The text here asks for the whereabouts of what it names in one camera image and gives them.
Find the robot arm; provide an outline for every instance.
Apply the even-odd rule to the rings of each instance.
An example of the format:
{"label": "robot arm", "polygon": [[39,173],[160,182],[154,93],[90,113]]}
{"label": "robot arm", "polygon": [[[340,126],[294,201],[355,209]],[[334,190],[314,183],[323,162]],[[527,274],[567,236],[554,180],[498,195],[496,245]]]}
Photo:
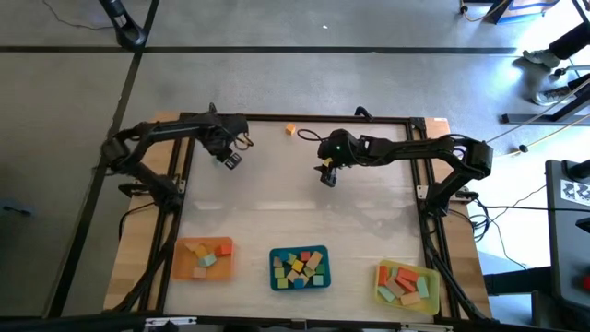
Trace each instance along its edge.
{"label": "robot arm", "polygon": [[[336,185],[336,170],[345,166],[376,167],[395,160],[415,159],[446,161],[453,172],[441,183],[430,186],[423,202],[429,214],[439,216],[446,215],[449,200],[459,189],[473,179],[490,175],[493,158],[493,149],[485,142],[460,135],[392,142],[365,135],[355,138],[348,131],[337,129],[321,141],[317,156],[324,162],[315,169],[322,174],[320,181],[330,187]],[[455,155],[458,151],[463,154],[460,158]]]}
{"label": "robot arm", "polygon": [[[243,114],[219,116],[213,103],[209,112],[193,117],[163,123],[140,123],[131,129],[125,129],[107,139],[101,146],[102,156],[107,166],[114,172],[131,175],[145,185],[160,208],[172,210],[180,206],[181,198],[176,184],[165,175],[155,174],[141,159],[152,144],[177,138],[194,137],[203,147],[219,161],[233,170],[242,157],[230,148],[236,140],[247,149],[254,143],[248,138],[248,123]],[[126,141],[136,142],[131,150]]]}

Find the red block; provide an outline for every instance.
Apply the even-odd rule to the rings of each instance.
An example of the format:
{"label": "red block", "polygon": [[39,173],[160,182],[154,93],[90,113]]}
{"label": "red block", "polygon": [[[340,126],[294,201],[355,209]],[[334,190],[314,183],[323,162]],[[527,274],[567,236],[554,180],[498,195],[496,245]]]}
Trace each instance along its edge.
{"label": "red block", "polygon": [[416,273],[414,271],[410,271],[410,270],[403,268],[403,267],[400,267],[397,270],[397,277],[405,279],[407,281],[412,281],[412,282],[418,281],[418,273]]}
{"label": "red block", "polygon": [[379,266],[379,281],[377,284],[379,286],[387,286],[387,279],[389,278],[389,268],[384,266]]}
{"label": "red block", "polygon": [[312,254],[310,252],[301,252],[301,261],[307,262],[308,260],[310,260],[311,256]]}
{"label": "red block", "polygon": [[224,256],[224,255],[231,255],[231,251],[233,250],[233,245],[231,244],[222,244],[215,249],[215,256]]}
{"label": "red block", "polygon": [[397,282],[397,284],[399,284],[399,286],[401,286],[407,292],[416,291],[416,287],[414,287],[414,285],[409,283],[409,281],[407,281],[406,279],[401,278],[399,276],[399,272],[397,273],[397,278],[395,278],[395,281]]}

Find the wooden table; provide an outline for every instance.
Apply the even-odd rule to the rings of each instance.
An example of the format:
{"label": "wooden table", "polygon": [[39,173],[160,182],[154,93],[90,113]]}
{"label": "wooden table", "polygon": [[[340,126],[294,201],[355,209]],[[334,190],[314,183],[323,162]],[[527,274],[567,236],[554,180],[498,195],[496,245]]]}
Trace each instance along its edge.
{"label": "wooden table", "polygon": [[[154,121],[176,120],[178,116],[178,113],[158,113]],[[426,119],[426,125],[429,137],[438,137],[450,132],[446,119],[428,118]],[[187,143],[188,139],[185,139],[181,146],[177,173],[183,171],[182,160],[186,152]],[[166,173],[169,167],[172,145],[172,141],[153,145],[147,151],[143,162],[156,173]],[[437,181],[443,179],[451,171],[451,168],[443,161],[433,160],[432,164]],[[150,201],[151,198],[149,196],[134,196],[129,208],[136,208]],[[467,214],[466,207],[462,204],[453,202],[451,203],[451,208]],[[123,237],[119,244],[119,250],[112,271],[111,282],[104,301],[105,309],[113,308],[114,305],[118,304],[126,293],[133,288],[144,272],[148,263],[148,255],[152,244],[157,215],[157,208],[147,207],[127,217]],[[444,218],[443,223],[454,277],[479,310],[483,314],[491,316],[488,294],[486,293],[479,266],[478,252],[473,240],[471,226],[464,219],[454,214]],[[159,273],[152,284],[148,309],[155,308],[160,277],[161,275]],[[442,287],[441,299],[442,314],[443,316],[449,316],[445,287]]]}

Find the orange tray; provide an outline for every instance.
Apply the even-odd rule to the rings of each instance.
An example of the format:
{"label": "orange tray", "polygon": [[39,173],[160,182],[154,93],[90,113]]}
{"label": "orange tray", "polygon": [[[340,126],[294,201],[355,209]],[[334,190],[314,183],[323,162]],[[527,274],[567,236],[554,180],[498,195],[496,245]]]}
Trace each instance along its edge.
{"label": "orange tray", "polygon": [[[191,252],[186,243],[205,246],[209,253],[215,252],[221,244],[231,244],[231,255],[217,257],[217,262],[206,268],[206,277],[202,279],[193,278],[193,269],[198,267],[198,259],[195,253]],[[204,237],[204,238],[181,238],[174,246],[174,259],[172,261],[172,278],[176,280],[227,280],[233,274],[233,256],[235,247],[230,237]]]}

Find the concrete floor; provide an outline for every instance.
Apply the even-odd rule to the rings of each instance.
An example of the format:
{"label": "concrete floor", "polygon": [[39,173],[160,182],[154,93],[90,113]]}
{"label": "concrete floor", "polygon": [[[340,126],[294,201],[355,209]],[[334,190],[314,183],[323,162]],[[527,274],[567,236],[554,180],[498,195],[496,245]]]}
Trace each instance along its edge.
{"label": "concrete floor", "polygon": [[[96,1],[47,1],[69,22],[108,23]],[[138,22],[144,21],[148,0],[124,3]],[[0,0],[0,7],[0,46],[116,45],[111,30],[55,21],[41,0]],[[569,1],[545,18],[500,26],[468,23],[456,15],[457,7],[455,0],[170,0],[159,5],[148,45],[542,48],[579,22]],[[472,6],[469,13],[476,17],[486,10]],[[31,219],[0,219],[0,315],[44,312],[131,57],[0,53],[0,196],[19,199],[37,212]],[[574,62],[584,60],[590,64],[581,53]],[[139,67],[123,127],[161,110],[202,112],[210,101],[227,113],[351,114],[363,105],[374,115],[445,117],[453,132],[489,139],[507,129],[498,121],[502,113],[539,113],[543,108],[529,101],[532,93],[575,77],[555,81],[548,74],[517,55],[150,53]],[[492,146],[503,154],[555,129],[525,127]],[[495,160],[492,176],[470,187],[486,204],[512,204],[537,189],[536,183],[541,186],[544,160],[588,159],[582,149],[588,135],[587,129],[574,128],[530,154]],[[101,309],[117,249],[117,222],[128,202],[116,190],[123,181],[107,178],[103,186],[66,314]],[[543,195],[523,205],[542,206]],[[511,211],[499,224],[514,259],[547,264],[546,216]],[[530,234],[526,238],[524,231]],[[478,249],[502,256],[495,230]]]}

